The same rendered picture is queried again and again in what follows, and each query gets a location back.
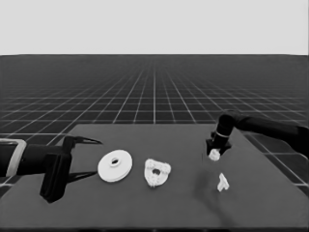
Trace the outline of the white round pin carrier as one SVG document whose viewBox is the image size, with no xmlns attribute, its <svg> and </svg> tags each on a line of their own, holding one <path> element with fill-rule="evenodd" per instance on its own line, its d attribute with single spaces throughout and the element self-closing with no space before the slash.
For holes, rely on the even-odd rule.
<svg viewBox="0 0 309 232">
<path fill-rule="evenodd" d="M 156 162 L 155 169 L 151 170 L 151 169 L 148 169 L 148 168 L 145 167 L 144 178 L 145 178 L 147 183 L 148 183 L 148 180 L 151 179 L 151 178 L 158 178 L 159 179 L 159 185 L 158 186 L 161 186 L 167 181 L 169 174 L 171 172 L 170 173 L 164 173 L 161 170 L 161 165 L 163 164 L 163 162 L 157 161 L 157 160 L 154 160 L 154 161 Z"/>
</svg>

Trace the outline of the small white T-shaped piece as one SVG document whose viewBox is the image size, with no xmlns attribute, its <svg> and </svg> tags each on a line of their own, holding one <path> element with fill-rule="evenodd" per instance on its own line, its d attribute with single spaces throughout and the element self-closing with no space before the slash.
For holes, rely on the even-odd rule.
<svg viewBox="0 0 309 232">
<path fill-rule="evenodd" d="M 217 190 L 222 191 L 222 190 L 227 190 L 230 187 L 227 178 L 224 176 L 223 173 L 219 174 L 219 183 L 217 185 Z"/>
</svg>

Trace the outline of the large thick white disc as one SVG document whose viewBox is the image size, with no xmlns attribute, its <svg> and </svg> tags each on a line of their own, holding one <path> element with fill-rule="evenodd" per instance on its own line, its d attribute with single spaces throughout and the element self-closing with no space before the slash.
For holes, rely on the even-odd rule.
<svg viewBox="0 0 309 232">
<path fill-rule="evenodd" d="M 108 183 L 121 181 L 132 168 L 132 156 L 125 150 L 114 150 L 98 162 L 98 174 Z"/>
</svg>

